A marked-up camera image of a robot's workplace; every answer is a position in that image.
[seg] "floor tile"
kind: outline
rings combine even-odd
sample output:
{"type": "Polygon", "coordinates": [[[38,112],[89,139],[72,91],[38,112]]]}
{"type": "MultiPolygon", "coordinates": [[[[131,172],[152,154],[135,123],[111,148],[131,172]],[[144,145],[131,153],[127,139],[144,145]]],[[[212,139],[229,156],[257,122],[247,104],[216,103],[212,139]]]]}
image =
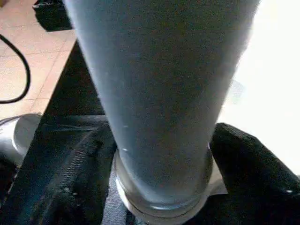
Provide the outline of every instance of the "floor tile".
{"type": "Polygon", "coordinates": [[[0,27],[32,25],[37,23],[32,5],[36,0],[8,0],[0,9],[0,27]]]}
{"type": "Polygon", "coordinates": [[[75,30],[71,30],[68,34],[67,40],[62,47],[62,51],[71,51],[76,41],[75,30]]]}
{"type": "MultiPolygon", "coordinates": [[[[2,34],[7,40],[9,40],[11,43],[15,42],[15,39],[21,34],[21,32],[24,30],[24,27],[8,27],[3,28],[0,25],[0,34],[2,34]]],[[[8,49],[8,45],[5,44],[3,41],[0,40],[0,56],[4,55],[4,51],[8,49]]]]}
{"type": "MultiPolygon", "coordinates": [[[[30,90],[24,99],[36,99],[51,71],[58,52],[25,55],[31,72],[30,90]]],[[[19,95],[26,81],[24,66],[18,56],[0,57],[0,98],[19,95]]]]}
{"type": "MultiPolygon", "coordinates": [[[[24,54],[49,53],[60,51],[64,45],[69,30],[46,32],[39,24],[26,26],[14,40],[14,45],[24,54]]],[[[11,49],[5,55],[14,54],[11,49]]]]}
{"type": "Polygon", "coordinates": [[[0,119],[30,113],[35,100],[21,100],[12,104],[0,105],[0,119]]]}
{"type": "Polygon", "coordinates": [[[44,85],[41,89],[41,92],[38,98],[50,98],[55,86],[60,78],[61,72],[68,60],[70,52],[60,52],[47,79],[44,82],[44,85]]]}
{"type": "Polygon", "coordinates": [[[43,114],[44,111],[46,110],[48,103],[49,103],[50,99],[46,98],[46,99],[36,99],[32,109],[30,111],[30,113],[39,113],[39,114],[43,114]]]}

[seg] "black cable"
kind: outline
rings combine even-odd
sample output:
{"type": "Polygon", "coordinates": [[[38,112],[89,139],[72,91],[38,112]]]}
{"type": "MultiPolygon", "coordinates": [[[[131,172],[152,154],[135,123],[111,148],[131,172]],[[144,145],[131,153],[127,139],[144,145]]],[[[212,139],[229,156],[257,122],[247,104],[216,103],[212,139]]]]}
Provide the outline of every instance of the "black cable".
{"type": "Polygon", "coordinates": [[[9,103],[14,103],[14,102],[18,102],[20,101],[22,98],[24,98],[26,96],[26,94],[29,91],[29,87],[30,87],[30,68],[28,65],[27,60],[25,59],[25,57],[22,55],[22,53],[10,42],[8,41],[4,36],[2,36],[0,34],[0,39],[7,44],[22,60],[24,66],[25,66],[25,70],[26,70],[26,86],[24,88],[24,91],[22,92],[22,94],[16,98],[13,99],[9,99],[9,100],[0,100],[0,104],[9,104],[9,103]]]}

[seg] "black object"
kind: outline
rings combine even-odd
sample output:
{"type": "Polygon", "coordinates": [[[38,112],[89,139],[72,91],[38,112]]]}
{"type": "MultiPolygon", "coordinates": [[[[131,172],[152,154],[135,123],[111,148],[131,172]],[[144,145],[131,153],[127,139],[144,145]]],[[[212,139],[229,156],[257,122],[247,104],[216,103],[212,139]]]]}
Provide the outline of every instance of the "black object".
{"type": "Polygon", "coordinates": [[[38,0],[32,8],[46,31],[70,30],[72,25],[61,0],[38,0]]]}
{"type": "Polygon", "coordinates": [[[23,56],[23,54],[9,41],[7,40],[3,35],[0,34],[0,39],[7,44],[18,56],[19,58],[22,60],[23,65],[25,66],[25,71],[26,71],[26,85],[25,88],[23,90],[23,92],[18,96],[15,97],[13,99],[9,99],[9,100],[0,100],[0,104],[9,104],[9,103],[14,103],[14,102],[18,102],[21,99],[23,99],[26,94],[29,91],[29,87],[30,87],[30,68],[28,65],[27,60],[25,59],[25,57],[23,56]]]}
{"type": "Polygon", "coordinates": [[[105,116],[55,117],[41,124],[0,224],[97,224],[115,150],[105,116]]]}
{"type": "Polygon", "coordinates": [[[17,168],[14,164],[3,159],[0,160],[0,209],[5,202],[16,173],[17,168]]]}

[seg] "silver object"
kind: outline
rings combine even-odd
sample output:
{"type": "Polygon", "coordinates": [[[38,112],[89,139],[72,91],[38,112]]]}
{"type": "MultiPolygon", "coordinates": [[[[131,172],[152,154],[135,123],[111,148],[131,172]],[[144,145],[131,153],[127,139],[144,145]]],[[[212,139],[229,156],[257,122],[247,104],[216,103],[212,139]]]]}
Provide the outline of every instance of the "silver object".
{"type": "Polygon", "coordinates": [[[41,120],[37,114],[5,119],[0,124],[0,158],[20,167],[41,120]]]}

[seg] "tiled floor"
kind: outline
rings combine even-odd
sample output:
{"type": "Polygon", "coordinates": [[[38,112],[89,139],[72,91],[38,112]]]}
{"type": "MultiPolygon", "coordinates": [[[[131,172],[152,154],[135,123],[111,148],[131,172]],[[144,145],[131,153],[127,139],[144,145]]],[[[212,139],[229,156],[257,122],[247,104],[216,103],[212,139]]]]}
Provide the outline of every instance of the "tiled floor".
{"type": "MultiPolygon", "coordinates": [[[[43,113],[76,40],[73,30],[46,32],[37,22],[36,0],[8,0],[0,8],[0,33],[25,56],[31,86],[20,102],[0,105],[0,119],[24,113],[43,113]]],[[[25,70],[15,53],[0,41],[0,99],[18,96],[25,86],[25,70]]]]}

